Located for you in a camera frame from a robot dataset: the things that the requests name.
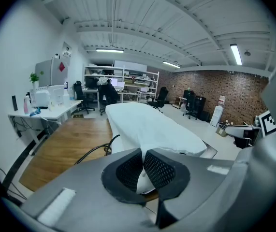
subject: fluorescent light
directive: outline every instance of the fluorescent light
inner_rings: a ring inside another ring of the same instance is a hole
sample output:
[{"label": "fluorescent light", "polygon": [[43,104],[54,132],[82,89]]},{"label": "fluorescent light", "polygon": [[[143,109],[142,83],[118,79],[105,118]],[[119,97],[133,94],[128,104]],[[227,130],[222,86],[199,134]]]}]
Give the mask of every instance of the fluorescent light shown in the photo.
[{"label": "fluorescent light", "polygon": [[175,64],[168,63],[168,62],[166,62],[166,61],[164,61],[163,63],[164,63],[164,64],[167,64],[167,65],[171,65],[171,66],[173,66],[173,67],[180,68],[179,66],[177,66],[177,65],[175,65]]},{"label": "fluorescent light", "polygon": [[114,52],[114,53],[123,53],[123,50],[114,50],[114,49],[96,49],[97,52]]},{"label": "fluorescent light", "polygon": [[242,61],[241,61],[238,46],[236,44],[231,44],[230,47],[231,47],[231,50],[232,50],[233,55],[235,57],[236,64],[237,65],[242,65]]}]

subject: box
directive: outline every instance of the box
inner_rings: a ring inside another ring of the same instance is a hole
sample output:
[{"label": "box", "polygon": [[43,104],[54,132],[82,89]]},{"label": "box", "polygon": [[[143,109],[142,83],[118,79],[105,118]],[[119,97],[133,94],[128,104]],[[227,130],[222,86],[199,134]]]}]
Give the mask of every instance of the box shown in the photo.
[{"label": "box", "polygon": [[221,128],[221,127],[218,127],[217,130],[216,130],[216,133],[222,137],[225,137],[227,136],[227,133],[225,132],[225,129]]}]

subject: ceiling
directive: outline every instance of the ceiling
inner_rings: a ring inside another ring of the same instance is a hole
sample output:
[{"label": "ceiling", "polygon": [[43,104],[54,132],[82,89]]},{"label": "ceiling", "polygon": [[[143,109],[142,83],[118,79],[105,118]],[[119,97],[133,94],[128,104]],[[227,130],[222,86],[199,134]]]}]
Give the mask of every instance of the ceiling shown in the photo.
[{"label": "ceiling", "polygon": [[[181,66],[178,71],[244,67],[264,76],[276,66],[276,21],[260,0],[42,1],[60,22],[73,20],[94,62],[118,59],[170,71],[163,61]],[[230,44],[238,45],[243,66],[236,66]]]}]

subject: black office chair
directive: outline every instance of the black office chair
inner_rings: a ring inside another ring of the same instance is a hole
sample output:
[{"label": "black office chair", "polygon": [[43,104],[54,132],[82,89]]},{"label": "black office chair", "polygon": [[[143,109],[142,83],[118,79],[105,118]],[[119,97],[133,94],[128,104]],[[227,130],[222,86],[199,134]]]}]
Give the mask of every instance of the black office chair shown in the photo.
[{"label": "black office chair", "polygon": [[87,114],[89,114],[88,109],[92,109],[95,111],[95,108],[89,107],[89,102],[92,102],[93,99],[91,98],[87,98],[82,91],[82,86],[81,86],[81,82],[80,81],[76,81],[75,84],[73,85],[73,88],[75,90],[76,93],[76,99],[77,100],[83,100],[81,103],[81,107],[78,108],[77,112],[81,112],[81,111],[87,111]]},{"label": "black office chair", "polygon": [[196,99],[196,96],[194,94],[187,95],[186,99],[187,99],[186,101],[187,112],[184,113],[183,116],[189,115],[189,119],[190,119],[190,116],[194,116],[197,119],[197,114],[198,114],[197,104],[199,103],[199,100]]},{"label": "black office chair", "polygon": [[165,105],[165,99],[168,95],[169,91],[167,90],[166,87],[162,87],[160,89],[159,95],[156,99],[156,101],[154,101],[154,98],[152,98],[152,101],[148,101],[147,103],[152,106],[155,109],[158,109],[161,113],[162,111],[159,108],[162,108]]},{"label": "black office chair", "polygon": [[112,86],[110,79],[107,82],[108,84],[106,85],[98,86],[99,103],[104,106],[99,110],[100,115],[105,113],[106,106],[116,104],[118,99],[117,91]]}]

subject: brick wall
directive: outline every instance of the brick wall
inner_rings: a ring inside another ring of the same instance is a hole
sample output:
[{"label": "brick wall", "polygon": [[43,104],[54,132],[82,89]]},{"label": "brick wall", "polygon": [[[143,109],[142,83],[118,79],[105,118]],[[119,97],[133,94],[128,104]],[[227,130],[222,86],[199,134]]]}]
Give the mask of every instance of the brick wall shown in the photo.
[{"label": "brick wall", "polygon": [[260,98],[260,93],[268,84],[267,78],[226,71],[195,71],[195,72],[167,72],[148,67],[148,71],[159,71],[159,88],[166,86],[169,90],[167,99],[173,101],[175,97],[183,96],[184,89],[190,87],[196,95],[206,98],[204,110],[211,116],[218,104],[220,95],[226,97],[221,121],[226,119],[234,124],[243,121],[251,124],[255,115],[262,114],[268,109]]}]

